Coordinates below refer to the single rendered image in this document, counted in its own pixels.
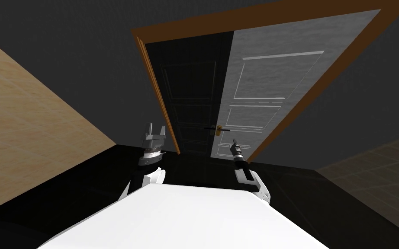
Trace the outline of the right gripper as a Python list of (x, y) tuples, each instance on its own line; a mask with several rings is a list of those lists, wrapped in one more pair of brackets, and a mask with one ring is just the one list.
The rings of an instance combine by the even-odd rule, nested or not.
[(241, 152), (241, 148), (238, 144), (238, 142), (233, 138), (233, 144), (230, 147), (230, 151), (233, 155), (234, 158), (242, 158), (242, 152)]

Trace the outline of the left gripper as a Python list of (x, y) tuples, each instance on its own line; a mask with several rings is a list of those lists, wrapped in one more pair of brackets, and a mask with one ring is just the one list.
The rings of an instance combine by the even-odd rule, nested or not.
[(141, 136), (141, 148), (157, 148), (164, 145), (166, 138), (166, 127), (161, 127), (160, 134), (152, 134), (152, 125), (153, 124), (151, 122), (145, 124), (144, 134)]

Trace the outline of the dark panelled door leaf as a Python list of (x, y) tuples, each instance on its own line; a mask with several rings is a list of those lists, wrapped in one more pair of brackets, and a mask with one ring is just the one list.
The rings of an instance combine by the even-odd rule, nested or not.
[(234, 33), (146, 44), (181, 153), (210, 157)]

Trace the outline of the grey panelled door leaf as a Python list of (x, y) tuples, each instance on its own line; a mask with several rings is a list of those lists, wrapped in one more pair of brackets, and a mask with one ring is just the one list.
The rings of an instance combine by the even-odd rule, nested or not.
[(234, 32), (212, 158), (247, 159), (379, 13), (322, 17)]

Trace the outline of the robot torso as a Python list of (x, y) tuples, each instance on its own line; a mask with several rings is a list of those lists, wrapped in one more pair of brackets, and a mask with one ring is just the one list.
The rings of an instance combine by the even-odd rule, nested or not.
[(149, 184), (38, 249), (328, 249), (248, 191)]

